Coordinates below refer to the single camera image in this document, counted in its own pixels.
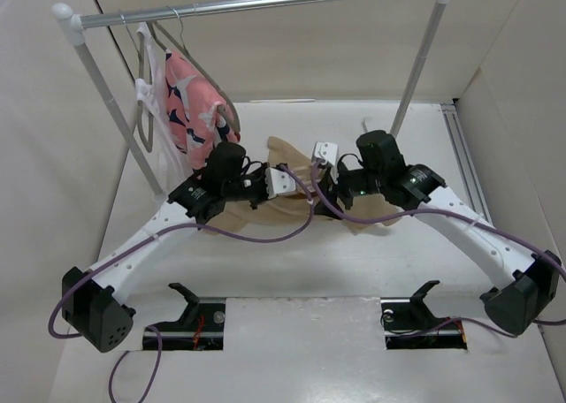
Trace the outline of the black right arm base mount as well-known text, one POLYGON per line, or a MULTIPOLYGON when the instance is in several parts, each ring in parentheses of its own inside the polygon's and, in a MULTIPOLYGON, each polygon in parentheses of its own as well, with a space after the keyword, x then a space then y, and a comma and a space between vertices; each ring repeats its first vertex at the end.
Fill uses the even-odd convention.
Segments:
POLYGON ((380 299, 386 350, 468 349, 462 323, 435 316, 425 304, 425 297, 439 283, 430 280, 409 297, 380 299))

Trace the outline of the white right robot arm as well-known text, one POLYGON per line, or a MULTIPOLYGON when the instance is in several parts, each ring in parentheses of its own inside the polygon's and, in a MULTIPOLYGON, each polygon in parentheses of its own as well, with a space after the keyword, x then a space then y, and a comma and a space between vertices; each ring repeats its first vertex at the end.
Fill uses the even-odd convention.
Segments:
POLYGON ((313 185, 330 215, 348 215, 356 197, 379 194, 398 208, 381 222, 412 216, 432 227, 466 254, 491 280, 493 287, 480 297, 488 318, 505 333, 518 336, 533 323, 556 295, 565 277, 560 258, 492 226, 467 206, 430 167, 407 164, 395 137, 383 130, 356 140, 358 168, 341 161, 337 145, 319 142, 312 168, 325 175, 313 185))

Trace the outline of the beige t shirt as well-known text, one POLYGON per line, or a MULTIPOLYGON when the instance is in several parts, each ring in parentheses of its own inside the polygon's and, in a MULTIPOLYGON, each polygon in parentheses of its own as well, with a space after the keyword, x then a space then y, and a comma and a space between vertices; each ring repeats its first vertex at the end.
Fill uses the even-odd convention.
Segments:
MULTIPOLYGON (((277 138, 267 140, 269 150, 267 161, 271 165, 285 163, 291 166, 310 166, 310 158, 293 147, 290 143, 277 138)), ((364 195, 354 199, 348 212, 357 218, 378 218, 397 212, 394 205, 386 202, 379 194, 364 195)), ((228 202, 222 213, 213 217, 209 225, 218 229, 238 233, 248 224, 279 226, 304 222, 309 215, 309 204, 302 190, 294 194, 276 197, 257 209, 252 209, 248 202, 228 202)))

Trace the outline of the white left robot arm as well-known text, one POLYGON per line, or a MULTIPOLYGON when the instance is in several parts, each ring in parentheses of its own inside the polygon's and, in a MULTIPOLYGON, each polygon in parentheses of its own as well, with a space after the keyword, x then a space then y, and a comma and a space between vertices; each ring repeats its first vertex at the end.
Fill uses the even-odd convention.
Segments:
POLYGON ((239 144, 222 142, 206 164, 167 196, 150 220, 121 247, 87 270, 73 267, 61 281, 57 312, 104 354, 116 348, 133 327, 126 301, 149 269, 166 253, 222 213, 228 202, 252 208, 270 195, 267 162, 249 161, 239 144))

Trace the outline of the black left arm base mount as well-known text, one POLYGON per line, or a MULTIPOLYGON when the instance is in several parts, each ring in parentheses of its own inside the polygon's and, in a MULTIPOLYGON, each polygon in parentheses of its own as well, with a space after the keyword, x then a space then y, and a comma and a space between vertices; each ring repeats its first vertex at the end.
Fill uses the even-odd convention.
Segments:
POLYGON ((179 293, 185 307, 181 314, 172 321, 154 324, 157 333, 146 327, 141 345, 143 351, 222 351, 224 348, 224 330, 226 320, 226 298, 201 298, 181 283, 168 285, 179 293))

